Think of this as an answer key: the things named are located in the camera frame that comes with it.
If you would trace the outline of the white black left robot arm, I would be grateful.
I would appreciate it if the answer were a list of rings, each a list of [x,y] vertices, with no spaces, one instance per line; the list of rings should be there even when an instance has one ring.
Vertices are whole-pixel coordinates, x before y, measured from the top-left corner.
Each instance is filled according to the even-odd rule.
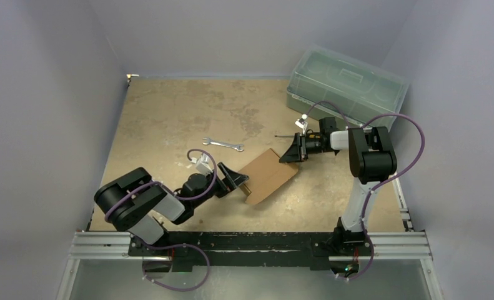
[[[150,215],[155,211],[175,225],[190,219],[195,209],[212,197],[222,198],[249,180],[249,176],[231,170],[223,163],[216,170],[199,166],[186,182],[171,191],[143,168],[107,183],[94,195],[94,202],[106,221],[117,231],[129,232],[144,242],[154,256],[166,252],[169,233]]]

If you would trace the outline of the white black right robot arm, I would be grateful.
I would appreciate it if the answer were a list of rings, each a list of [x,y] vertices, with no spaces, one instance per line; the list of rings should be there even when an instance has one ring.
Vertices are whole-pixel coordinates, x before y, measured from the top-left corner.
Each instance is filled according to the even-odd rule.
[[[367,243],[365,228],[375,201],[378,185],[397,171],[397,158],[385,126],[366,131],[351,128],[341,131],[334,117],[319,120],[318,132],[295,133],[279,163],[301,163],[309,155],[348,150],[350,172],[354,177],[348,205],[337,221],[333,235],[325,243],[340,254]]]

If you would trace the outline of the brown cardboard box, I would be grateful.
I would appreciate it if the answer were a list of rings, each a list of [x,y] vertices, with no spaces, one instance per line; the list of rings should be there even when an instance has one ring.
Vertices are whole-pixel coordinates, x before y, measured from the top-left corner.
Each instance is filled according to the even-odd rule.
[[[269,148],[239,171],[249,177],[240,187],[247,196],[246,204],[261,203],[298,173],[296,163],[280,163],[279,159],[280,156]]]

